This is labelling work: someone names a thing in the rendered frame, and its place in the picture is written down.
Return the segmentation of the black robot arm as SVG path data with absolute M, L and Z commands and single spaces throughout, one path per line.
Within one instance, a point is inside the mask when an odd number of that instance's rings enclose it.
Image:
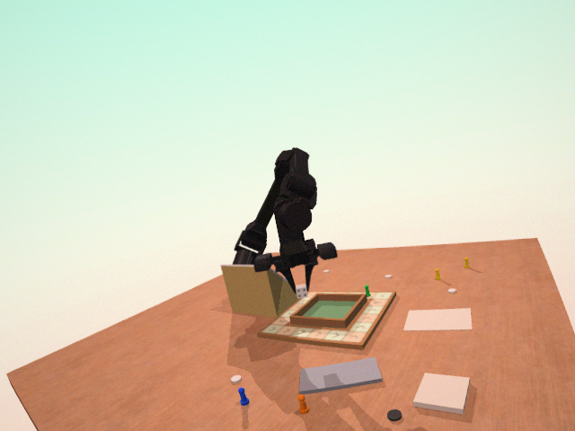
M 255 220 L 242 230 L 234 248 L 237 253 L 233 264 L 253 264 L 255 258 L 263 254 L 267 246 L 266 228 L 273 214 L 278 230 L 302 232 L 312 223 L 310 209 L 316 206 L 317 183 L 309 173 L 309 157 L 297 147 L 280 153 L 275 162 L 275 180 Z M 280 257 L 288 268 L 308 265 L 309 257 L 317 255 L 314 239 L 303 241 L 299 235 L 291 242 L 280 239 Z M 239 246 L 240 242 L 258 253 Z

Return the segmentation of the pale pink flat card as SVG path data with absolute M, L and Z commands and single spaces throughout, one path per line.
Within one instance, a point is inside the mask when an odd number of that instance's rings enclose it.
M 472 330 L 471 308 L 410 311 L 406 330 Z

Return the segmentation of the white die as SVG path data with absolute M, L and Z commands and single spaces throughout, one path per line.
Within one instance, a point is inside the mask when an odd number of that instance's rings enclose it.
M 296 286 L 296 294 L 297 294 L 297 299 L 303 298 L 303 297 L 308 297 L 306 284 L 297 285 Z

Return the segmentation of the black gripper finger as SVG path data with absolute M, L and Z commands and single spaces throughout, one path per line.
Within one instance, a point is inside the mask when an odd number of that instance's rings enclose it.
M 294 278 L 292 276 L 290 268 L 287 267 L 287 268 L 278 269 L 278 270 L 275 269 L 275 271 L 281 272 L 284 275 L 284 277 L 287 279 L 288 283 L 292 287 L 294 293 L 296 294 L 296 285 L 295 285 Z
M 317 262 L 309 263 L 308 265 L 305 265 L 305 282 L 306 282 L 307 292 L 309 292 L 311 275 L 313 272 L 313 268 L 316 265 L 319 265 L 318 260 L 317 260 Z

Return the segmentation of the orange pawn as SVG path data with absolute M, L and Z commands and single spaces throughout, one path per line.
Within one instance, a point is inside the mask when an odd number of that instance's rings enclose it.
M 304 396 L 304 395 L 299 395 L 299 396 L 298 396 L 298 400 L 299 400 L 300 406 L 301 406 L 301 408 L 299 408 L 300 414 L 309 413 L 309 407 L 305 404 L 305 396 Z

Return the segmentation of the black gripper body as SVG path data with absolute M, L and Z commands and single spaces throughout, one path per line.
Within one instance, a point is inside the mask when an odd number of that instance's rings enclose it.
M 278 230 L 279 239 L 286 238 L 287 242 L 294 241 L 296 239 L 295 235 L 299 234 L 301 234 L 303 241 L 305 241 L 303 231 L 295 232 L 289 229 Z M 323 260 L 336 258 L 337 252 L 335 245 L 332 242 L 317 244 L 317 255 L 309 257 L 310 263 L 317 262 L 318 257 Z M 286 262 L 281 260 L 280 255 L 272 257 L 271 253 L 258 255 L 253 262 L 255 272 L 269 270 L 271 265 L 274 265 L 276 270 L 287 268 Z

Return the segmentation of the dark grey flat disc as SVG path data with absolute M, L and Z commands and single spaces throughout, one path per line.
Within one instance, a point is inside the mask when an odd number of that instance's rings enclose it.
M 387 412 L 387 416 L 389 420 L 398 421 L 402 418 L 402 412 L 397 409 L 392 409 Z

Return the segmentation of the blue pawn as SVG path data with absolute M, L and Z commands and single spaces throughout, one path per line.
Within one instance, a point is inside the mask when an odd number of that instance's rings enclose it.
M 244 388 L 239 388 L 238 392 L 240 393 L 241 396 L 241 405 L 245 406 L 249 404 L 249 400 L 248 398 L 246 398 L 245 393 L 244 393 Z

